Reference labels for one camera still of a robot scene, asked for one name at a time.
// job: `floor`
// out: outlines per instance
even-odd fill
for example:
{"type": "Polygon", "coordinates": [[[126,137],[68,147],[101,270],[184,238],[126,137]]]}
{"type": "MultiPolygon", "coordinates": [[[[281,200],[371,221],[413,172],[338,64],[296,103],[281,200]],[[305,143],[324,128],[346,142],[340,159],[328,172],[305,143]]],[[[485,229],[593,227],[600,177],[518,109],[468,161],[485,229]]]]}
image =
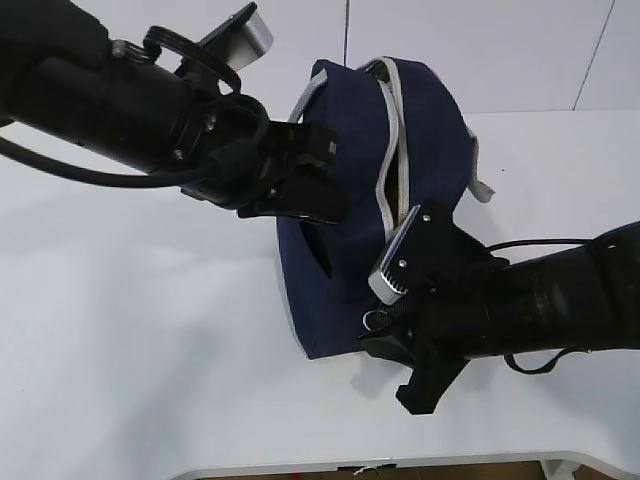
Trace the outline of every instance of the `floor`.
{"type": "MultiPolygon", "coordinates": [[[[449,467],[398,468],[367,471],[360,480],[545,480],[538,462],[459,465],[449,467]]],[[[576,480],[609,480],[610,477],[582,466],[576,480]]],[[[258,475],[234,480],[350,480],[351,472],[307,473],[301,475],[258,475]]]]}

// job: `black cable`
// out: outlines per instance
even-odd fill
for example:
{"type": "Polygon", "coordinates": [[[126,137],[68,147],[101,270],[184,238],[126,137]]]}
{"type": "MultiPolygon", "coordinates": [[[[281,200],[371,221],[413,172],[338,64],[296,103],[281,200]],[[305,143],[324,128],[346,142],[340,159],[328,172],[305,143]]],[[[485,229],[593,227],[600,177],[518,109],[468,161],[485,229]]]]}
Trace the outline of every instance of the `black cable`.
{"type": "Polygon", "coordinates": [[[528,247],[530,245],[584,245],[589,240],[584,238],[539,238],[533,240],[514,240],[512,242],[498,243],[487,248],[489,252],[504,250],[512,247],[528,247]]]}
{"type": "Polygon", "coordinates": [[[0,155],[57,177],[100,187],[140,189],[175,187],[204,180],[211,174],[209,167],[148,176],[97,172],[40,155],[2,137],[0,137],[0,155]]]}
{"type": "Polygon", "coordinates": [[[516,358],[513,354],[505,355],[504,361],[507,362],[507,365],[509,365],[509,368],[511,370],[514,370],[518,373],[522,373],[524,375],[542,375],[544,373],[550,373],[554,368],[556,368],[558,361],[562,357],[569,355],[571,353],[589,353],[589,350],[585,350],[584,348],[577,348],[577,347],[565,348],[560,353],[558,353],[555,357],[553,357],[551,360],[545,363],[543,366],[539,368],[533,368],[530,370],[524,369],[520,365],[518,365],[518,362],[516,362],[516,358]]]}

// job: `screw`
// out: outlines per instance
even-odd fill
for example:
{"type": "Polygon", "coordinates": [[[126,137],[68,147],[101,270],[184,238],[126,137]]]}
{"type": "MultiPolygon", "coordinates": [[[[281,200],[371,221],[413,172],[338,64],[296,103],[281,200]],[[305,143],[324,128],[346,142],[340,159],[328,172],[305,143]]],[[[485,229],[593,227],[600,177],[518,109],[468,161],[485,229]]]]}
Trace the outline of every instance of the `screw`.
{"type": "Polygon", "coordinates": [[[124,58],[127,56],[127,49],[124,40],[116,40],[111,45],[111,55],[116,58],[124,58]]]}
{"type": "Polygon", "coordinates": [[[215,115],[209,115],[204,123],[204,128],[207,132],[213,132],[213,129],[216,128],[216,122],[218,119],[215,115]]]}

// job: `gray strap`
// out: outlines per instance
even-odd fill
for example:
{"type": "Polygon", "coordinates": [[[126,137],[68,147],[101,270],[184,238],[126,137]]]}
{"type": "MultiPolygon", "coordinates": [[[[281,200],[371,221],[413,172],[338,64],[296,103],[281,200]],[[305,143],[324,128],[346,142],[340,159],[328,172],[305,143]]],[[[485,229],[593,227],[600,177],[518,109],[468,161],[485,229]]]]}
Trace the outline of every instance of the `gray strap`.
{"type": "Polygon", "coordinates": [[[291,112],[291,116],[289,117],[289,123],[298,123],[304,114],[305,108],[313,98],[313,95],[316,91],[327,83],[327,71],[322,69],[319,73],[317,73],[307,85],[307,88],[302,92],[302,96],[296,106],[293,108],[293,112],[291,112]]]}
{"type": "Polygon", "coordinates": [[[473,172],[471,175],[471,182],[469,183],[469,191],[480,203],[489,203],[491,197],[496,193],[493,188],[484,182],[481,182],[478,178],[478,157],[480,156],[480,143],[478,137],[473,131],[467,127],[471,142],[473,144],[473,172]]]}

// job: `bag zipper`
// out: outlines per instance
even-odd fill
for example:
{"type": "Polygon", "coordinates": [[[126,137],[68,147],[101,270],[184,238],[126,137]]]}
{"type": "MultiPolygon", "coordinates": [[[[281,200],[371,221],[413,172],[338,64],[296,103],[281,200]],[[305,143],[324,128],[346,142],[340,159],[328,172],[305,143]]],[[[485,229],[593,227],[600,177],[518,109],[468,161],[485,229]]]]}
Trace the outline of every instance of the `bag zipper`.
{"type": "Polygon", "coordinates": [[[385,186],[387,183],[387,176],[389,175],[389,168],[393,163],[398,146],[400,124],[398,122],[398,112],[393,100],[393,94],[384,82],[378,80],[378,83],[380,84],[380,90],[382,91],[382,96],[384,97],[384,101],[387,106],[387,116],[389,118],[389,144],[387,145],[387,151],[385,152],[384,160],[380,166],[375,191],[378,208],[380,209],[380,216],[382,217],[382,225],[384,226],[385,241],[388,242],[393,237],[395,224],[391,204],[389,203],[389,199],[385,192],[385,186]]]}
{"type": "Polygon", "coordinates": [[[394,216],[391,216],[391,221],[385,223],[385,212],[383,212],[383,207],[381,205],[381,214],[383,216],[383,223],[385,226],[385,238],[387,241],[393,237],[394,230],[402,224],[404,219],[407,217],[409,213],[409,150],[407,146],[407,129],[404,121],[404,100],[402,98],[402,82],[400,80],[400,74],[398,72],[398,67],[396,63],[388,57],[381,57],[371,60],[366,65],[360,67],[359,70],[363,70],[374,77],[378,78],[378,81],[381,82],[381,85],[384,86],[383,94],[385,90],[391,94],[391,99],[393,100],[393,105],[395,109],[395,123],[398,125],[398,139],[397,146],[389,159],[389,164],[385,165],[383,163],[383,168],[380,171],[380,177],[378,179],[378,183],[376,185],[376,195],[379,196],[378,192],[382,192],[382,196],[385,199],[387,205],[389,205],[389,201],[384,194],[385,183],[388,176],[390,164],[393,161],[395,153],[398,155],[398,199],[397,204],[394,205],[394,211],[396,213],[394,221],[394,216]],[[379,67],[384,67],[384,72],[376,71],[379,67]]]}

